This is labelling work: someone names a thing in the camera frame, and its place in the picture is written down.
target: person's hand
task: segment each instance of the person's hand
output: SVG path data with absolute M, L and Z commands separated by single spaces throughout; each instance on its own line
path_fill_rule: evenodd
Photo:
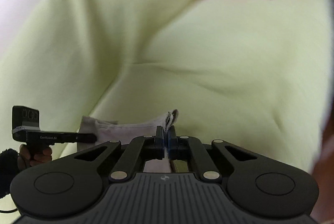
M 52 161 L 52 149 L 50 147 L 43 150 L 43 154 L 35 154 L 34 160 L 30 160 L 30 153 L 26 145 L 20 146 L 19 157 L 17 158 L 17 166 L 20 170 L 27 167 L 33 167 L 42 163 Z

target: sleeve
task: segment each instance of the sleeve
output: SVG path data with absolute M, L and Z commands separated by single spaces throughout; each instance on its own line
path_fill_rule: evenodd
M 0 60 L 0 150 L 18 150 L 10 134 L 14 105 L 38 109 L 46 131 L 76 132 L 192 1 L 41 0 Z M 54 159 L 64 146 L 52 148 Z
M 0 198 L 9 194 L 10 183 L 20 172 L 17 157 L 18 152 L 11 148 L 0 153 Z

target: white towel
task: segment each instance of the white towel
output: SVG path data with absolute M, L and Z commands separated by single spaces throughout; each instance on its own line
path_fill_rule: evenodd
M 157 126 L 162 126 L 164 132 L 176 122 L 178 110 L 169 111 L 156 119 L 140 124 L 117 124 L 116 121 L 103 121 L 92 117 L 82 117 L 79 133 L 93 133 L 97 137 L 95 144 L 77 143 L 77 151 L 82 151 L 107 142 L 109 140 L 119 140 L 121 143 L 129 144 L 135 137 L 156 134 Z M 147 161 L 144 172 L 171 173 L 170 162 L 167 150 L 163 160 Z

